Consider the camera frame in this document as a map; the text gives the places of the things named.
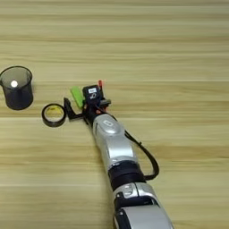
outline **black cylindrical container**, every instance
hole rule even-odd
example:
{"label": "black cylindrical container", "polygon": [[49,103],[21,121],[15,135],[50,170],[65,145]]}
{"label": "black cylindrical container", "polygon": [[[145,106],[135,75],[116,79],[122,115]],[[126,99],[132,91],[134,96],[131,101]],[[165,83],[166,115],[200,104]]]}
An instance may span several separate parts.
{"label": "black cylindrical container", "polygon": [[7,68],[0,74],[0,84],[8,107],[22,110],[30,106],[33,101],[31,81],[31,71],[21,66]]}

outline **black cable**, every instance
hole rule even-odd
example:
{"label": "black cable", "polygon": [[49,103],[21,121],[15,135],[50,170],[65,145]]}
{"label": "black cable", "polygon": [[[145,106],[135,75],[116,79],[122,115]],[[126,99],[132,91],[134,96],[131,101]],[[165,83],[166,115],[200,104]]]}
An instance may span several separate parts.
{"label": "black cable", "polygon": [[[96,109],[98,109],[103,114],[108,114],[108,115],[112,116],[111,114],[109,114],[108,112],[105,112],[104,110],[102,110],[98,106],[96,106]],[[147,181],[155,179],[159,175],[159,171],[160,171],[159,165],[158,165],[156,159],[152,156],[152,154],[145,147],[142,146],[142,143],[140,141],[137,141],[136,139],[134,139],[132,137],[132,135],[130,133],[128,133],[127,131],[125,131],[125,137],[127,139],[129,139],[130,141],[134,142],[145,153],[145,155],[148,157],[150,163],[152,164],[153,174],[145,175],[145,179]]]}

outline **wood grain surface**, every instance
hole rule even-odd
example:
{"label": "wood grain surface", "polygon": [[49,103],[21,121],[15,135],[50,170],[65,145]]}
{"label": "wood grain surface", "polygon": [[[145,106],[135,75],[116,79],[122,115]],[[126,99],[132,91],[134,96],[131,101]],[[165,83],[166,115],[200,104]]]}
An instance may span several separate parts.
{"label": "wood grain surface", "polygon": [[110,113],[160,164],[150,183],[174,227],[228,229],[228,19],[228,0],[1,0],[0,70],[30,68],[34,103],[10,110],[1,90],[0,228],[112,228],[89,128],[40,116],[102,79]]}

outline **green object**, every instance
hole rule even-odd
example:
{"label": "green object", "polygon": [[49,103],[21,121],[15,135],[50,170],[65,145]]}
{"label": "green object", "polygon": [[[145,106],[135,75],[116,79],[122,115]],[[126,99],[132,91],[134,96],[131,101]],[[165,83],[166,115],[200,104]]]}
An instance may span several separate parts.
{"label": "green object", "polygon": [[81,90],[78,87],[73,87],[71,89],[72,96],[78,106],[78,108],[82,109],[84,96],[81,93]]}

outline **red object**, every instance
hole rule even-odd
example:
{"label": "red object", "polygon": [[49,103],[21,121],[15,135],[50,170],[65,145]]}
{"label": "red object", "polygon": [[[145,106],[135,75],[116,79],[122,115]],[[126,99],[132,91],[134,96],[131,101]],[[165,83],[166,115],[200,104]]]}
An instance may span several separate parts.
{"label": "red object", "polygon": [[98,81],[98,86],[102,89],[103,88],[103,81]]}

